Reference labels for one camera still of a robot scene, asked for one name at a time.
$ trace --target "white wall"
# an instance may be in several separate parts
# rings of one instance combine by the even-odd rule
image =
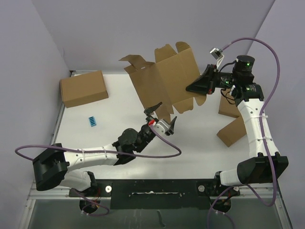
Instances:
[[[279,185],[294,229],[305,225],[304,9],[304,1],[276,0],[256,36],[275,49],[281,64],[280,82],[266,112],[274,141],[281,155],[289,160]],[[257,43],[253,43],[249,55],[256,58],[255,81],[267,97],[275,83],[274,57]]]
[[[33,181],[31,162],[14,149],[50,143],[59,80],[70,73],[31,0],[2,0],[0,30],[0,227],[14,229]]]
[[[214,46],[254,37],[274,0],[32,0],[70,70],[123,71],[125,55],[186,41],[200,68]],[[250,42],[226,52],[246,54]]]

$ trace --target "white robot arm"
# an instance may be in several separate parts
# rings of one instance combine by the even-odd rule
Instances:
[[[88,171],[79,171],[80,168],[91,166],[117,166],[126,164],[135,157],[134,152],[142,150],[157,135],[172,135],[176,117],[167,123],[165,120],[153,118],[151,114],[161,106],[146,108],[146,124],[137,132],[134,129],[126,129],[118,138],[118,141],[102,147],[76,149],[79,153],[55,150],[48,148],[33,159],[36,189],[45,191],[58,185],[74,188],[83,192],[96,184],[94,174]],[[88,151],[102,151],[102,153],[90,153]]]
[[[223,59],[219,50],[211,52],[216,58]],[[254,61],[251,56],[239,55],[234,62],[223,66],[234,64],[232,73],[222,73],[221,70],[218,71],[218,66],[209,64],[204,73],[186,87],[187,91],[200,94],[212,94],[215,88],[221,88],[221,94],[227,100],[230,98],[223,94],[223,91],[231,89],[230,95],[234,98],[231,101],[235,102],[243,117],[249,141],[249,159],[239,163],[237,168],[216,173],[216,179],[223,186],[272,182],[271,164],[263,140],[267,142],[276,177],[279,177],[288,166],[287,157],[280,156],[273,142],[264,111],[261,115],[264,128],[264,137],[262,136],[260,112],[264,105],[264,95],[261,86],[253,82]]]

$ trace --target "brown cardboard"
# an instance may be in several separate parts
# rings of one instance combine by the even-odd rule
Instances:
[[[246,134],[247,132],[244,126],[244,120],[240,116],[229,125],[221,129],[217,133],[217,136],[226,144],[227,147],[230,147]]]
[[[144,108],[163,102],[156,111],[158,118],[170,121],[173,107],[183,113],[193,109],[193,98],[202,105],[205,95],[187,92],[185,88],[200,75],[191,47],[185,42],[176,43],[176,52],[169,44],[156,49],[155,63],[140,55],[128,55],[120,61],[131,65],[124,68]]]
[[[229,91],[230,89],[226,90],[224,94],[227,95],[228,98],[233,99],[233,97],[227,94]],[[226,146],[230,147],[247,134],[243,118],[237,107],[235,105],[229,104],[227,99],[223,96],[221,96],[220,99],[218,113],[221,115],[236,118],[229,125],[221,129],[217,134],[217,136],[226,144]]]
[[[66,107],[74,107],[108,98],[101,71],[61,80],[61,97]]]
[[[224,91],[224,94],[226,95],[229,91],[230,89],[227,89],[226,91]],[[233,97],[229,94],[227,94],[227,97],[233,99]],[[223,96],[221,96],[220,99],[218,113],[221,115],[230,116],[232,118],[238,118],[239,116],[241,116],[237,107],[235,105],[229,104],[227,99]]]

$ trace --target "blue object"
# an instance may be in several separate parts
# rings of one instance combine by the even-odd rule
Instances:
[[[93,116],[89,117],[89,122],[90,122],[91,126],[96,126],[96,121],[95,121],[95,118]]]

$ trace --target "black base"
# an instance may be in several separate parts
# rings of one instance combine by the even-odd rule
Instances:
[[[96,180],[100,197],[111,197],[111,209],[209,209],[210,197],[218,196],[227,187],[215,189],[217,179],[146,179]],[[105,191],[112,187],[111,193]],[[231,191],[231,195],[240,195]]]

